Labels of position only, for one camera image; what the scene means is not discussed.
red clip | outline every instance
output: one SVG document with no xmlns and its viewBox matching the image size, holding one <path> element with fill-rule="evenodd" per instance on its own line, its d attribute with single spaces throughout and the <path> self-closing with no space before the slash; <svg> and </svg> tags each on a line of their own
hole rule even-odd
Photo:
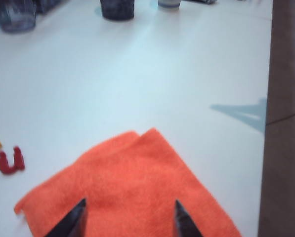
<svg viewBox="0 0 295 237">
<path fill-rule="evenodd" d="M 21 154 L 21 150 L 19 147 L 14 147 L 14 165 L 17 169 L 19 170 L 24 170 L 25 166 L 24 166 L 24 160 L 23 160 L 23 156 Z"/>
<path fill-rule="evenodd" d="M 13 174 L 16 170 L 15 166 L 9 167 L 6 154 L 0 151 L 0 171 L 2 174 Z"/>
<path fill-rule="evenodd" d="M 13 174 L 17 170 L 24 170 L 24 160 L 19 147 L 14 147 L 14 165 L 9 166 L 5 152 L 0 151 L 0 171 L 3 174 Z"/>
</svg>

orange microfiber towel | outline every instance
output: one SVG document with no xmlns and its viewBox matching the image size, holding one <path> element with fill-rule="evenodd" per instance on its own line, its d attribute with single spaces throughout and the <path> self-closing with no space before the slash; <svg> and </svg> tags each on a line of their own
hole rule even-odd
<svg viewBox="0 0 295 237">
<path fill-rule="evenodd" d="M 83 154 L 15 206 L 35 237 L 83 198 L 86 237 L 172 237 L 180 200 L 204 237 L 240 237 L 232 220 L 161 134 L 128 132 Z"/>
</svg>

